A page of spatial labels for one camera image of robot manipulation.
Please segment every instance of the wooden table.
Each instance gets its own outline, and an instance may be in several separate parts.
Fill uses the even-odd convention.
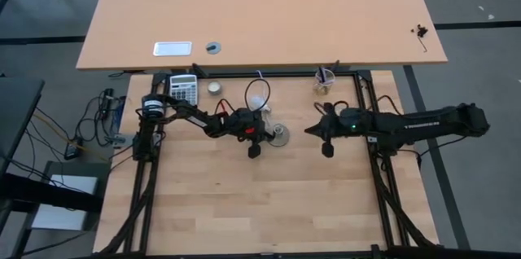
[[[373,71],[372,77],[377,96],[388,94],[401,110],[392,72]],[[151,79],[131,78],[122,133],[138,130],[134,110],[150,91]],[[243,107],[250,80],[219,80],[224,86],[221,97],[235,108]],[[206,92],[207,83],[199,80],[199,106],[213,112],[220,97]],[[322,140],[304,133],[320,119],[314,101],[345,100],[357,106],[352,77],[338,77],[327,96],[312,92],[311,77],[269,78],[269,83],[271,123],[286,125],[291,140],[285,147],[262,143],[262,154],[254,160],[247,158],[248,142],[238,143],[235,137],[208,138],[186,121],[165,126],[148,254],[354,251],[371,244],[384,248],[365,139],[335,139],[335,157],[327,159],[321,154]],[[254,85],[251,93],[261,90]],[[382,112],[392,111],[385,101],[379,106]],[[129,154],[115,157],[113,163]],[[403,209],[436,242],[414,155],[400,152],[392,163]],[[126,219],[136,164],[126,161],[110,176],[95,251],[107,245]]]
[[[429,30],[418,40],[420,24]],[[155,57],[156,42],[192,42]],[[221,43],[216,55],[209,42]],[[423,0],[99,0],[79,69],[445,63]]]

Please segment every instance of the gray floor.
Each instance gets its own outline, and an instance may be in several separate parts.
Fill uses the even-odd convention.
[[[0,14],[0,38],[85,35],[97,0],[9,0]],[[521,0],[426,0],[435,23],[521,20]],[[471,247],[521,252],[521,29],[439,31],[449,64],[414,67],[427,108],[460,102],[476,102],[492,125],[484,137],[469,138],[441,152],[449,173]],[[40,108],[72,131],[87,99],[105,87],[125,93],[128,77],[109,79],[109,72],[75,70],[81,43],[0,46],[0,71],[10,76],[40,77],[46,81]],[[401,67],[395,73],[405,110],[414,104]],[[65,146],[49,130],[35,122],[57,148]],[[39,144],[37,168],[54,157]],[[89,147],[102,150],[89,144]],[[418,150],[426,145],[420,143]],[[15,155],[30,165],[32,154],[24,138]],[[82,162],[97,162],[86,156]],[[455,247],[455,240],[441,198],[430,157],[422,175],[440,241]],[[23,215],[13,214],[0,237],[0,257],[10,254]],[[28,249],[73,235],[71,232],[38,231]],[[34,254],[34,258],[69,258],[90,253],[94,234],[67,245]]]

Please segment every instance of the calculator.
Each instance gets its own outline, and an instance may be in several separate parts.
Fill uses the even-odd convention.
[[[197,76],[176,75],[170,77],[170,96],[184,99],[191,105],[197,105]]]

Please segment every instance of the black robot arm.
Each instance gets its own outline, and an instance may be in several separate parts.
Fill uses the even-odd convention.
[[[176,113],[166,116],[166,108],[172,108]],[[242,142],[251,141],[248,156],[255,158],[261,153],[260,142],[273,139],[274,136],[265,131],[265,123],[260,111],[248,108],[234,110],[231,115],[219,112],[208,115],[196,105],[186,100],[178,100],[164,94],[149,94],[142,98],[142,108],[138,109],[139,131],[134,137],[134,159],[150,160],[155,155],[154,132],[157,125],[167,125],[177,119],[184,119],[203,129],[210,138],[219,138],[226,134],[233,135]]]
[[[332,103],[318,106],[323,107],[320,122],[304,132],[325,141],[322,154],[326,157],[334,155],[332,138],[371,137],[370,141],[377,143],[380,152],[395,155],[404,144],[412,145],[416,141],[448,134],[479,137],[490,127],[483,110],[474,104],[462,103],[457,107],[405,115],[360,108],[345,108],[337,115]]]

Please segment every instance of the glass cup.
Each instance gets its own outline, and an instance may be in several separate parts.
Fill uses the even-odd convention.
[[[315,73],[315,84],[313,85],[313,91],[315,91],[316,95],[327,95],[333,86],[333,83],[335,83],[335,74],[332,71],[325,68],[322,71],[324,71],[325,81],[322,81],[320,70]]]

